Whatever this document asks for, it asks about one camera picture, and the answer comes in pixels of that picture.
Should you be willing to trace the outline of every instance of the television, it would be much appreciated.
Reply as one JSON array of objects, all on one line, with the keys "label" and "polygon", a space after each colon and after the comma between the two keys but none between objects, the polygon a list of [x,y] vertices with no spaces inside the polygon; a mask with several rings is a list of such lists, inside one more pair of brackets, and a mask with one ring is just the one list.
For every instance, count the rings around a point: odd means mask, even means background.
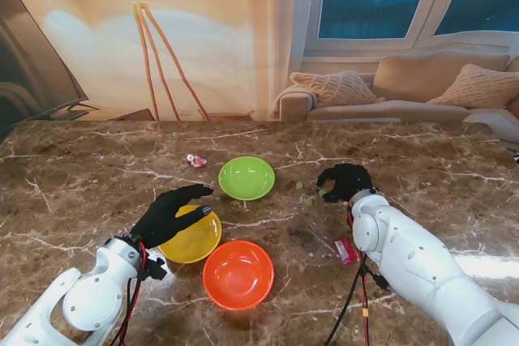
[{"label": "television", "polygon": [[0,128],[87,99],[22,0],[0,0]]}]

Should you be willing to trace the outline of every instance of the green bowl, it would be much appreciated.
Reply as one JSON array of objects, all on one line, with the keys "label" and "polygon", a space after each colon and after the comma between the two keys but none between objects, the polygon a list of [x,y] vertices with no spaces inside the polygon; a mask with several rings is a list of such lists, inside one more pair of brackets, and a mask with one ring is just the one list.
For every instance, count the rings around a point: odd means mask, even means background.
[{"label": "green bowl", "polygon": [[256,200],[274,186],[276,175],[269,164],[256,157],[238,157],[223,166],[218,182],[224,192],[238,200]]}]

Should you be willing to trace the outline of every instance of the marble table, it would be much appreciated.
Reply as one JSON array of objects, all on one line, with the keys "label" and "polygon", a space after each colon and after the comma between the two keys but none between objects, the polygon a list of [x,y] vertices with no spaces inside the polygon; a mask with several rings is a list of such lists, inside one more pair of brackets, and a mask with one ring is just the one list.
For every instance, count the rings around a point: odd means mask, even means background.
[{"label": "marble table", "polygon": [[[187,153],[208,167],[188,167]],[[243,155],[276,171],[263,199],[233,201],[218,187],[220,167]],[[250,240],[270,253],[272,292],[259,308],[233,314],[205,293],[204,262],[168,263],[163,281],[143,284],[127,343],[323,344],[357,266],[343,265],[332,243],[351,237],[344,206],[304,201],[319,173],[341,162],[364,164],[468,274],[519,302],[519,167],[483,126],[29,122],[0,147],[0,339],[59,272],[89,271],[96,248],[127,232],[158,194],[201,182],[215,189],[204,202],[222,220],[222,241]],[[423,312],[368,284],[373,345],[447,344]],[[363,345],[360,288],[335,344]]]}]

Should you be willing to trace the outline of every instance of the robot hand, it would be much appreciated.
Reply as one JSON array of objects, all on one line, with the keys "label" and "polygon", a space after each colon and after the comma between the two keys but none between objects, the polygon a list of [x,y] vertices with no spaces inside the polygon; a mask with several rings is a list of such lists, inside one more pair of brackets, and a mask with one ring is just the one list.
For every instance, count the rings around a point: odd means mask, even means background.
[{"label": "robot hand", "polygon": [[322,186],[327,180],[335,181],[333,189],[323,196],[328,203],[347,202],[360,190],[373,188],[370,174],[362,165],[337,164],[325,169],[317,178],[317,186]]},{"label": "robot hand", "polygon": [[146,249],[169,241],[179,231],[187,229],[211,212],[210,207],[200,206],[181,218],[175,218],[178,209],[192,199],[200,199],[212,192],[212,189],[202,184],[194,184],[160,194],[130,231],[131,240],[143,242]]}]

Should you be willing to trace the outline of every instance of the pink package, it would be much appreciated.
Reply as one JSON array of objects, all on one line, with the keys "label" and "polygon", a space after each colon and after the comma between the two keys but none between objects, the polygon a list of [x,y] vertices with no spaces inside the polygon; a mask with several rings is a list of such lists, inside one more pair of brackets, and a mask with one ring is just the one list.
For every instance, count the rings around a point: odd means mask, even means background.
[{"label": "pink package", "polygon": [[348,265],[357,261],[357,254],[346,238],[336,239],[333,243],[335,243],[335,247],[341,256],[342,263]]}]

